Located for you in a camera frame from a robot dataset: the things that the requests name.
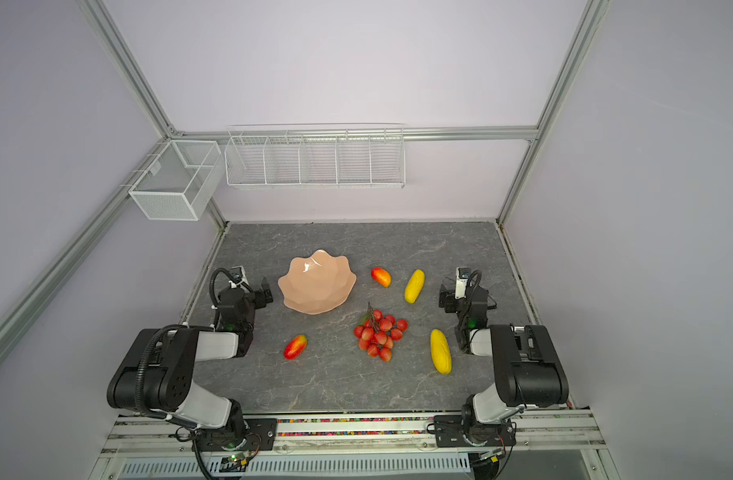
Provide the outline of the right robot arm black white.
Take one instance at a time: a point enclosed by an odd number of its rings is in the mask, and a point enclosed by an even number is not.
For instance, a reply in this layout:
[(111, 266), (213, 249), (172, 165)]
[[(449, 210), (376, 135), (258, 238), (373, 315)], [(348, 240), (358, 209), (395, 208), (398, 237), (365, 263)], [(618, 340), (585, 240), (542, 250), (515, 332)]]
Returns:
[(428, 431), (438, 447), (514, 446), (516, 416), (568, 402), (568, 381), (544, 326), (489, 326), (487, 312), (495, 307), (479, 286), (441, 286), (438, 305), (457, 317), (460, 351), (488, 358), (493, 370), (493, 383), (468, 396), (458, 414), (433, 418)]

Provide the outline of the red lychee bunch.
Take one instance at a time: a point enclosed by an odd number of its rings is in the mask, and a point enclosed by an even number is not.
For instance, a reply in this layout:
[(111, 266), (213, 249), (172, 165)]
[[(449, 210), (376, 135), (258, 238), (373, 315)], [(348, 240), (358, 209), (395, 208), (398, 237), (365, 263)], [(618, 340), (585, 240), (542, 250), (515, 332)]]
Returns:
[(369, 357), (389, 363), (396, 342), (402, 340), (408, 326), (407, 320), (385, 314), (368, 304), (366, 312), (354, 327), (354, 336), (358, 340), (358, 348)]

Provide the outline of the yellow fruit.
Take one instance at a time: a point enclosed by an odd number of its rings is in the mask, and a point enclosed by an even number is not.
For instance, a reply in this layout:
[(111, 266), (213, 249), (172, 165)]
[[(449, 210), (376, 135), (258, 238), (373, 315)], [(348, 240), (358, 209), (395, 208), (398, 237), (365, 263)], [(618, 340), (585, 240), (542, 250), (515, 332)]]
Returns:
[(424, 283), (425, 272), (421, 269), (415, 270), (412, 273), (412, 276), (410, 276), (404, 290), (404, 300), (408, 304), (414, 304), (418, 300), (418, 297), (424, 288)]
[(430, 354), (434, 368), (439, 374), (452, 372), (452, 358), (446, 336), (438, 329), (430, 333)]

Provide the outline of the yellow fruit front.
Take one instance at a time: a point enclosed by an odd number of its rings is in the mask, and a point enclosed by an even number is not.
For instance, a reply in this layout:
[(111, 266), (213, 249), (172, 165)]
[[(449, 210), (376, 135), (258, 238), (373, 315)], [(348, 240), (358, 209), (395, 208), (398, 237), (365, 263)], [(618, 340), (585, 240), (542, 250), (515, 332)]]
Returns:
[(438, 329), (430, 333), (430, 354), (434, 368), (439, 374), (452, 372), (452, 358), (446, 336)]

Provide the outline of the red mango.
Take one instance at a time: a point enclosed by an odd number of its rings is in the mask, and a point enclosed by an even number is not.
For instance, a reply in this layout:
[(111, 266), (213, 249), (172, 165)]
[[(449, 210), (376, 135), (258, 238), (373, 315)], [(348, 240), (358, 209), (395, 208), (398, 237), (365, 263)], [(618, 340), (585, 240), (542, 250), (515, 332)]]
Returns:
[(308, 338), (304, 334), (300, 334), (294, 337), (294, 339), (286, 345), (286, 349), (284, 349), (284, 358), (286, 358), (286, 360), (294, 360), (304, 353), (306, 347), (308, 347)]
[(384, 288), (388, 288), (392, 284), (390, 273), (382, 267), (376, 267), (371, 270), (372, 279)]

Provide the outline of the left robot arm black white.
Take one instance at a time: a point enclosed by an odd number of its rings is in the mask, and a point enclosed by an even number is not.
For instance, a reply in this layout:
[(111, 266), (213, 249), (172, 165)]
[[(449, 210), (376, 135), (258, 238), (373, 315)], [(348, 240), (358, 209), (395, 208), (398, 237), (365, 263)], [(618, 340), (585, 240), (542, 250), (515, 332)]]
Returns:
[(208, 326), (174, 324), (138, 333), (112, 376), (106, 401), (184, 430), (180, 441), (198, 453), (268, 451), (276, 440), (270, 419), (247, 420), (240, 402), (194, 381), (196, 363), (242, 358), (254, 340), (256, 311), (274, 302), (268, 280), (248, 284), (242, 272), (214, 271), (208, 285), (214, 320)]

